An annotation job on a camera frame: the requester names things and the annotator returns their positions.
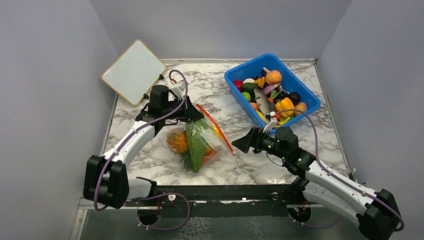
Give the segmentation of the clear zip top bag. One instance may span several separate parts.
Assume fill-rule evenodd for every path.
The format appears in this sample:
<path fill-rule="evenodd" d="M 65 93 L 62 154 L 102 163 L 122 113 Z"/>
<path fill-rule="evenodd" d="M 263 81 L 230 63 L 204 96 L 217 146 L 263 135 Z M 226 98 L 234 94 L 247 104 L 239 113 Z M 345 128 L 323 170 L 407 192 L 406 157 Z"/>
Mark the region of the clear zip top bag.
<path fill-rule="evenodd" d="M 194 173 L 225 151 L 236 155 L 215 119 L 200 104 L 196 108 L 202 113 L 202 119 L 176 127 L 166 136 L 169 150 L 180 156 L 183 169 Z"/>

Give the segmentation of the yellow fake squash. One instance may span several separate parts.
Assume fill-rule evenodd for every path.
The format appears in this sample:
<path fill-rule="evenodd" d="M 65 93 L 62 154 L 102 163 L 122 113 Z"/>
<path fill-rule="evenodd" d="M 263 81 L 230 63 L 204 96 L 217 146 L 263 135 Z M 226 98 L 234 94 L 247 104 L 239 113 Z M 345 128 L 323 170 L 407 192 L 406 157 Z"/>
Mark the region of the yellow fake squash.
<path fill-rule="evenodd" d="M 221 140 L 222 135 L 221 135 L 220 131 L 218 130 L 218 128 L 216 126 L 212 126 L 211 129 L 213 130 L 213 132 L 217 136 L 217 138 Z"/>

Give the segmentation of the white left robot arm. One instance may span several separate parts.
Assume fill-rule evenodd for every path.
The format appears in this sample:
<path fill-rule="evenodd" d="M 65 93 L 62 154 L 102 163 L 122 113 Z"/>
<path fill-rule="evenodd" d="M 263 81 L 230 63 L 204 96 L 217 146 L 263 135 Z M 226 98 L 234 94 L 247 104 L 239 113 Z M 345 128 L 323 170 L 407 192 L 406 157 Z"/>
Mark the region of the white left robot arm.
<path fill-rule="evenodd" d="M 145 177 L 129 179 L 127 167 L 166 125 L 166 120 L 190 123 L 204 117 L 188 96 L 169 100 L 170 94 L 177 96 L 177 89 L 153 86 L 147 109 L 136 117 L 128 133 L 103 155 L 92 155 L 87 160 L 82 191 L 86 200 L 115 209 L 132 199 L 147 206 L 155 203 L 157 183 Z"/>

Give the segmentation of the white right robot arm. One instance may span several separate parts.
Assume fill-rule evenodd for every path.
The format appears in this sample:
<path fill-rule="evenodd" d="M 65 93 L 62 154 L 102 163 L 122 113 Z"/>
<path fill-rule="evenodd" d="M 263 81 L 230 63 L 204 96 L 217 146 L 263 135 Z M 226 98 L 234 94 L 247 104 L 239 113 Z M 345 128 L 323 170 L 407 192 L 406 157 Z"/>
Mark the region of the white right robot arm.
<path fill-rule="evenodd" d="M 278 128 L 274 136 L 253 127 L 231 144 L 243 153 L 265 151 L 282 159 L 283 166 L 298 177 L 297 185 L 288 190 L 292 202 L 307 200 L 332 210 L 358 227 L 369 240 L 388 240 L 405 226 L 391 192 L 376 191 L 333 171 L 302 149 L 289 127 Z"/>

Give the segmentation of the green fake leafy vegetable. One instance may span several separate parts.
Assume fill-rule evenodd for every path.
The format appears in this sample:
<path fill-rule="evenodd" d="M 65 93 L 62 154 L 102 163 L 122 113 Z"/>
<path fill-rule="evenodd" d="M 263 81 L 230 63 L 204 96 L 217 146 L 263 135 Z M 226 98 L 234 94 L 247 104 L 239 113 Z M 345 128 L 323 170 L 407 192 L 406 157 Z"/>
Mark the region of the green fake leafy vegetable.
<path fill-rule="evenodd" d="M 210 129 L 209 123 L 205 119 L 195 122 L 187 122 L 185 124 L 185 134 L 188 143 L 189 159 L 191 170 L 194 173 L 199 172 L 202 168 L 203 157 L 211 147 L 204 139 L 202 134 Z"/>

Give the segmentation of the orange fake pineapple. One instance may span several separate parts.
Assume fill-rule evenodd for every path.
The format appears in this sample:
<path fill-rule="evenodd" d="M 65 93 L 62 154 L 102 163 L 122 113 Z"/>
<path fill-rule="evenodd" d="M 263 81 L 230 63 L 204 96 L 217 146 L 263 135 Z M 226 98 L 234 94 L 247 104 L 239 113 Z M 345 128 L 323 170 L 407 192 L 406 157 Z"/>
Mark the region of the orange fake pineapple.
<path fill-rule="evenodd" d="M 183 154 L 189 150 L 185 131 L 168 133 L 166 143 L 174 154 Z"/>

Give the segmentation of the grey fake fish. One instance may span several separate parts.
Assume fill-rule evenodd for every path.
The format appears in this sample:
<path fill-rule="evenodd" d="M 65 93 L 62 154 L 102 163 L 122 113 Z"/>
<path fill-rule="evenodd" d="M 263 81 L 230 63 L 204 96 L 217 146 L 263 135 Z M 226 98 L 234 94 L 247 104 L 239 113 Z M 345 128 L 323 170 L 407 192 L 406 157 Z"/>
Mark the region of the grey fake fish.
<path fill-rule="evenodd" d="M 274 104 L 269 101 L 266 94 L 258 88 L 255 88 L 253 92 L 256 104 L 263 115 L 270 114 L 274 111 Z"/>

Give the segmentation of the yellow fake banana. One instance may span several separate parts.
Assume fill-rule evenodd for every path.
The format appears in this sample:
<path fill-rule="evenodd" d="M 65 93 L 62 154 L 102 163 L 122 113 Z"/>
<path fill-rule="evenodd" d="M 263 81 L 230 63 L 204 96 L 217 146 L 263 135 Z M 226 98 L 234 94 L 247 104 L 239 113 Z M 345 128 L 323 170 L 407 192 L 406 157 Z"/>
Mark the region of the yellow fake banana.
<path fill-rule="evenodd" d="M 280 121 L 273 127 L 274 129 L 279 128 L 283 125 L 285 125 L 287 122 L 289 122 L 291 119 L 293 119 L 293 116 L 289 116 L 286 118 L 281 118 Z"/>

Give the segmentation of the red fake pepper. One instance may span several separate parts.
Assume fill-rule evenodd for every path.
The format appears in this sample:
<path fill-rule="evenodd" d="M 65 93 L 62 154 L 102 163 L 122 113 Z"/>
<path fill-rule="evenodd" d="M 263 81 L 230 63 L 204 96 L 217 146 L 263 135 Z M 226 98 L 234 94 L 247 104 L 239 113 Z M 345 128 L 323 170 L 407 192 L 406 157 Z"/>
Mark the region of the red fake pepper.
<path fill-rule="evenodd" d="M 205 153 L 205 155 L 203 156 L 202 159 L 202 164 L 201 166 L 204 167 L 206 166 L 210 161 L 212 161 L 218 154 L 219 152 L 213 148 L 211 148 L 208 152 Z"/>

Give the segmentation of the green fake lime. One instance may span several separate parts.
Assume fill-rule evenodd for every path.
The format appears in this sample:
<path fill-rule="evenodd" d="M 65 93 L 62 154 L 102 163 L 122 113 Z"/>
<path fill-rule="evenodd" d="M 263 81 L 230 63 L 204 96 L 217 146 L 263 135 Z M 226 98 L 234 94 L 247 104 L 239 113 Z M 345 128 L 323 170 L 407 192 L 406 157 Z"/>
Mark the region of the green fake lime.
<path fill-rule="evenodd" d="M 247 100 L 248 103 L 252 102 L 252 97 L 251 97 L 251 94 L 249 92 L 244 91 L 241 94 Z"/>

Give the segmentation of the yellow fake bell pepper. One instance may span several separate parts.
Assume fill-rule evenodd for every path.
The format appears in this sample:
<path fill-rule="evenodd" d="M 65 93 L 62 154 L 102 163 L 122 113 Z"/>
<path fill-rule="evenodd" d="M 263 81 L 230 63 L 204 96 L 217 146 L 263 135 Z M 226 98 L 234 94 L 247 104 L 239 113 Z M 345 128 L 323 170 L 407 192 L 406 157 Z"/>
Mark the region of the yellow fake bell pepper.
<path fill-rule="evenodd" d="M 276 102 L 274 107 L 282 118 L 288 118 L 293 115 L 293 109 L 295 108 L 293 102 L 288 97 Z"/>

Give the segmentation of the black fake grapes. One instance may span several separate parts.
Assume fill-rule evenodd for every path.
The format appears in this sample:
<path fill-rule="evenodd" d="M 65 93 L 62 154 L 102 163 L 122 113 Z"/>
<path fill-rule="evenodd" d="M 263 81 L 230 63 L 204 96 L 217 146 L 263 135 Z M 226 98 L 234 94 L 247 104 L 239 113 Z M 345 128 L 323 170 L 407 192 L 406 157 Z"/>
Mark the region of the black fake grapes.
<path fill-rule="evenodd" d="M 286 91 L 280 91 L 278 93 L 278 95 L 273 100 L 274 100 L 274 102 L 278 102 L 278 101 L 283 100 L 284 98 L 287 98 L 288 95 L 289 95 L 288 92 L 286 92 Z"/>

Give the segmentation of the purple fake onion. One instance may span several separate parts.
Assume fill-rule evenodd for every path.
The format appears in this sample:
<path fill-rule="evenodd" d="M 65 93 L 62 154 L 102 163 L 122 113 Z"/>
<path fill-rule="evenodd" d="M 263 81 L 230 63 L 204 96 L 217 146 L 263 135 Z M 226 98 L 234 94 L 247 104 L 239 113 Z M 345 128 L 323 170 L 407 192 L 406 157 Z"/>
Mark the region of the purple fake onion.
<path fill-rule="evenodd" d="M 262 92 L 263 92 L 265 95 L 267 95 L 267 96 L 268 96 L 268 95 L 270 95 L 270 94 L 271 94 L 271 92 L 272 92 L 274 89 L 278 88 L 280 85 L 281 85 L 280 83 L 276 83 L 276 84 L 268 85 L 267 87 L 265 87 L 264 89 L 262 89 Z"/>

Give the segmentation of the red fake apple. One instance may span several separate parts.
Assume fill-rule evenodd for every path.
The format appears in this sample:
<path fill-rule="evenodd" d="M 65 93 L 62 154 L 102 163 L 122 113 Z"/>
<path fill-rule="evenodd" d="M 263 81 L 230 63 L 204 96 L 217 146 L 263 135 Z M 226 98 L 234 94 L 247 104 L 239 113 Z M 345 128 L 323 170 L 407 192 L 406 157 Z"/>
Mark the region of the red fake apple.
<path fill-rule="evenodd" d="M 233 81 L 232 83 L 234 84 L 234 86 L 237 88 L 239 92 L 241 93 L 243 92 L 243 81 L 237 79 Z"/>

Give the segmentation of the fake peach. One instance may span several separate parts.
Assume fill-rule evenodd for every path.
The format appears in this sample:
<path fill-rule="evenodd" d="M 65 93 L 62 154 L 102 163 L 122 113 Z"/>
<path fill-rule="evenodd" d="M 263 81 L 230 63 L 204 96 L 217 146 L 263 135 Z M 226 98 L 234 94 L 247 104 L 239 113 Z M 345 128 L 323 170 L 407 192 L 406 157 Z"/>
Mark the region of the fake peach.
<path fill-rule="evenodd" d="M 296 110 L 300 110 L 300 111 L 302 111 L 302 112 L 306 112 L 307 110 L 308 110 L 308 107 L 307 107 L 307 104 L 306 103 L 304 103 L 304 102 L 299 102 L 296 106 L 295 106 L 295 109 Z M 294 111 L 293 112 L 293 115 L 295 116 L 295 117 L 297 117 L 297 116 L 301 116 L 302 115 L 302 113 L 301 112 L 298 112 L 298 111 Z"/>
<path fill-rule="evenodd" d="M 268 85 L 274 85 L 281 83 L 283 77 L 278 70 L 271 70 L 266 73 L 265 81 Z"/>

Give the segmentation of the white fake garlic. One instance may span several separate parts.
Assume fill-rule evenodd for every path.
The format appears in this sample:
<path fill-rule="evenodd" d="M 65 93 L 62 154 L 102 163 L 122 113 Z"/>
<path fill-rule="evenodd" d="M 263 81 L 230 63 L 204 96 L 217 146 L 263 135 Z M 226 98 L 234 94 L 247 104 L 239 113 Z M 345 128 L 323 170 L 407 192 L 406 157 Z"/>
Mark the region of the white fake garlic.
<path fill-rule="evenodd" d="M 256 82 L 256 80 L 255 80 L 255 79 L 253 79 L 253 78 L 246 78 L 246 79 L 243 81 L 243 84 L 255 84 L 255 82 Z"/>

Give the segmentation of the dark fake plum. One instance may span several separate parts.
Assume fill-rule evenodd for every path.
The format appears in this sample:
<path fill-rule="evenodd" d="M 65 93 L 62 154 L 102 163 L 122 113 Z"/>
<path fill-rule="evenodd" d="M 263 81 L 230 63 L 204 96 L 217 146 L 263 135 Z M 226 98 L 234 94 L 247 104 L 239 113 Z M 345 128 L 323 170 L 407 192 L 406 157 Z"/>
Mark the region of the dark fake plum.
<path fill-rule="evenodd" d="M 298 92 L 291 92 L 287 95 L 287 97 L 291 100 L 294 106 L 301 102 L 301 96 Z"/>

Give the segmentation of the blue plastic bin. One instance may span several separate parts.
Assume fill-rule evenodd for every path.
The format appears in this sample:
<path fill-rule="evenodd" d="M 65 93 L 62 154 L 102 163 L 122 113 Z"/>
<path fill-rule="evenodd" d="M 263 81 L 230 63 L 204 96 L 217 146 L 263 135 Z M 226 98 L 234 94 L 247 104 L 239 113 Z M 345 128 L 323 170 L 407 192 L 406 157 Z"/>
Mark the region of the blue plastic bin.
<path fill-rule="evenodd" d="M 282 81 L 278 88 L 275 88 L 269 95 L 267 95 L 268 100 L 274 104 L 274 112 L 277 113 L 276 119 L 279 122 L 281 118 L 280 112 L 277 112 L 275 109 L 274 98 L 279 94 L 279 92 L 285 91 L 288 93 L 297 92 L 301 96 L 301 102 L 306 103 L 307 111 L 306 114 L 310 115 L 316 111 L 321 102 L 319 98 L 309 90 L 304 83 L 302 83 L 295 75 L 292 73 L 288 67 L 286 67 L 281 60 L 278 59 L 272 53 L 265 53 L 258 57 L 255 57 L 245 63 L 242 63 L 236 67 L 233 67 L 225 72 L 224 79 L 229 85 L 229 90 L 235 100 L 239 103 L 241 108 L 247 113 L 248 117 L 253 121 L 253 123 L 261 128 L 266 126 L 266 119 L 260 110 L 254 110 L 250 102 L 243 97 L 242 93 L 237 90 L 234 86 L 233 81 L 241 80 L 244 81 L 247 78 L 257 79 L 266 77 L 267 72 L 277 70 L 282 75 Z M 256 103 L 255 95 L 251 95 L 251 103 Z M 281 127 L 289 127 L 290 125 L 298 122 L 304 115 L 294 116 L 293 119 L 284 124 Z M 278 128 L 273 128 L 270 132 L 274 134 Z"/>

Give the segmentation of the black mounting rail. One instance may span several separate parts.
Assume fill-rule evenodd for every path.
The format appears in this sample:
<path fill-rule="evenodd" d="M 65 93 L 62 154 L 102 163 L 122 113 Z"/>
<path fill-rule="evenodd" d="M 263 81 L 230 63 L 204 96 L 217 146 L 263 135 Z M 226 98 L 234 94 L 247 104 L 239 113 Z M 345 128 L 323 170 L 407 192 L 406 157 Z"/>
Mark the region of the black mounting rail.
<path fill-rule="evenodd" d="M 159 185 L 153 200 L 135 198 L 125 208 L 136 208 L 163 218 L 286 217 L 289 208 L 310 207 L 303 194 L 289 184 Z"/>

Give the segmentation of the white board wooden frame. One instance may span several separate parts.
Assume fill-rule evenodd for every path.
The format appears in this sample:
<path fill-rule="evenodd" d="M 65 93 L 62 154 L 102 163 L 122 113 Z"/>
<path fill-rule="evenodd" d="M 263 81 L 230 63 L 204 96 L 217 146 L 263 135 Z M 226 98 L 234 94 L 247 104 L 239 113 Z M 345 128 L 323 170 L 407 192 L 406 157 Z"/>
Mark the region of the white board wooden frame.
<path fill-rule="evenodd" d="M 135 40 L 100 79 L 129 104 L 138 105 L 166 65 L 141 40 Z"/>

